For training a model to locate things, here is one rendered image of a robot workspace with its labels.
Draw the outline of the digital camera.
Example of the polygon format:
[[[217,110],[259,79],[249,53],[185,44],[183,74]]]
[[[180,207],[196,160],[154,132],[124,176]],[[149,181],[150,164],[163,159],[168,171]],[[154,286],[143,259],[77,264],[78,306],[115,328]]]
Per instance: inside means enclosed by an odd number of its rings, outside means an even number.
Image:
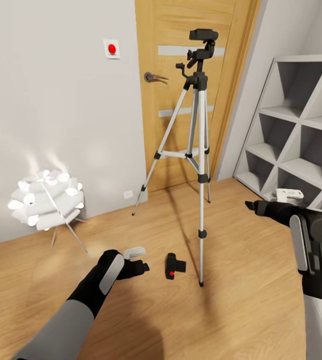
[[[169,253],[167,262],[166,262],[166,278],[169,280],[174,279],[174,273],[180,271],[181,273],[186,272],[186,262],[176,260],[176,255],[174,253]]]

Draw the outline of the camera tripod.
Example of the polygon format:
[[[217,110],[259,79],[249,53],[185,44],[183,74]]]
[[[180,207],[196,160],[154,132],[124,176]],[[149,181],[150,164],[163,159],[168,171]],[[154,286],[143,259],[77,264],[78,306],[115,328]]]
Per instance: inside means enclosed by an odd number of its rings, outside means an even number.
[[[207,82],[208,76],[205,76],[205,72],[203,72],[203,63],[204,60],[211,59],[214,55],[215,49],[215,40],[219,37],[219,33],[213,31],[213,29],[197,29],[190,31],[190,40],[192,41],[203,41],[203,44],[207,42],[205,49],[197,49],[197,51],[193,52],[191,50],[188,51],[187,59],[192,61],[187,64],[187,68],[191,69],[197,62],[197,72],[193,73],[193,76],[186,76],[185,65],[183,63],[176,64],[176,68],[182,69],[182,76],[185,77],[186,83],[184,85],[183,92],[180,96],[180,99],[175,108],[172,119],[169,123],[167,131],[165,133],[164,139],[160,145],[159,150],[155,153],[155,161],[151,168],[148,178],[146,182],[141,187],[141,199],[143,192],[148,186],[148,181],[151,177],[151,174],[155,168],[157,160],[160,159],[161,155],[175,156],[180,158],[185,158],[188,161],[195,171],[198,173],[198,182],[199,182],[199,230],[198,236],[200,238],[200,286],[203,287],[203,239],[206,238],[207,232],[203,229],[203,185],[207,183],[207,192],[208,192],[208,202],[210,203],[210,192],[209,192],[209,183],[211,181],[211,177],[209,176],[209,141],[208,141],[208,112],[207,112]],[[190,118],[190,128],[189,128],[189,137],[188,137],[188,147],[186,154],[175,153],[170,151],[164,151],[163,147],[167,141],[171,128],[174,124],[176,116],[179,112],[179,109],[184,101],[184,98],[190,89],[190,86],[193,85],[193,102],[192,102],[192,110],[191,110],[191,118]],[[199,125],[199,148],[196,151],[193,151],[193,141],[195,134],[195,126],[198,112],[198,125]],[[195,156],[199,155],[199,163],[195,160]],[[204,155],[206,158],[206,173],[204,172]]]

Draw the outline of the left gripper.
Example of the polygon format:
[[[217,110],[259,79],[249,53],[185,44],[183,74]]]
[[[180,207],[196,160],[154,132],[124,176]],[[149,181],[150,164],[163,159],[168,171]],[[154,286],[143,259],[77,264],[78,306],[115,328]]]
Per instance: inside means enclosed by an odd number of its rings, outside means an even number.
[[[128,260],[128,262],[130,265],[129,271],[127,272],[127,274],[125,276],[122,276],[122,277],[118,276],[116,278],[116,280],[129,279],[134,276],[143,275],[145,272],[150,270],[148,264],[143,263],[142,260],[133,261],[133,259],[132,259],[132,261]]]

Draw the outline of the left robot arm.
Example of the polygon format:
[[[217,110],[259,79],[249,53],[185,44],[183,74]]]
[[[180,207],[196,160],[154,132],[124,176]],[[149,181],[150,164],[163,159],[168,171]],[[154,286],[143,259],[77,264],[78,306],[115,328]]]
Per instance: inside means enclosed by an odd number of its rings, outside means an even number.
[[[76,290],[42,329],[10,360],[76,360],[84,340],[115,280],[143,275],[150,268],[132,258],[146,253],[144,247],[104,252]]]

